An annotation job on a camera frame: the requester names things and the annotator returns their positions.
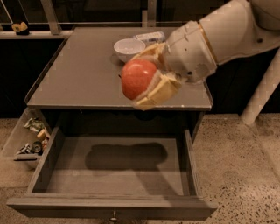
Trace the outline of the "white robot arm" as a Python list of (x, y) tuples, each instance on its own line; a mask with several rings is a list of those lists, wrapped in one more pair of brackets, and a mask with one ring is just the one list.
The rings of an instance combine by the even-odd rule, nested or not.
[(157, 71), (133, 107), (153, 109), (171, 99), (183, 83), (200, 83), (230, 60), (279, 46), (280, 0), (231, 0), (137, 55), (155, 63)]

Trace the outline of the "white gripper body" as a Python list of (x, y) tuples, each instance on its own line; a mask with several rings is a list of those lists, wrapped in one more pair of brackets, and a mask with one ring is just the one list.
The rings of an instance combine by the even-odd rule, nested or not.
[(217, 63), (198, 22), (190, 21), (166, 40), (165, 66), (185, 81), (197, 83), (215, 73)]

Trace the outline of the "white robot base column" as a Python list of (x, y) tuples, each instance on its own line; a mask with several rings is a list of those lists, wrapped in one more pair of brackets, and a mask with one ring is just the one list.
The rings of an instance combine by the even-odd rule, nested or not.
[(246, 125), (252, 125), (263, 107), (280, 84), (280, 49), (269, 64), (255, 92), (252, 94), (246, 108), (241, 113), (241, 120)]

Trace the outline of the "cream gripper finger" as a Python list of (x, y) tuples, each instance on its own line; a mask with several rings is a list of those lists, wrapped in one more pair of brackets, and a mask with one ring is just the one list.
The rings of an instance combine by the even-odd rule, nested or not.
[(154, 63), (158, 69), (165, 70), (164, 57), (165, 43), (156, 43), (149, 45), (143, 51), (134, 56), (133, 60), (148, 60)]
[(182, 84), (180, 75), (157, 70), (147, 89), (132, 101), (132, 106), (140, 110), (153, 109), (171, 99), (180, 90)]

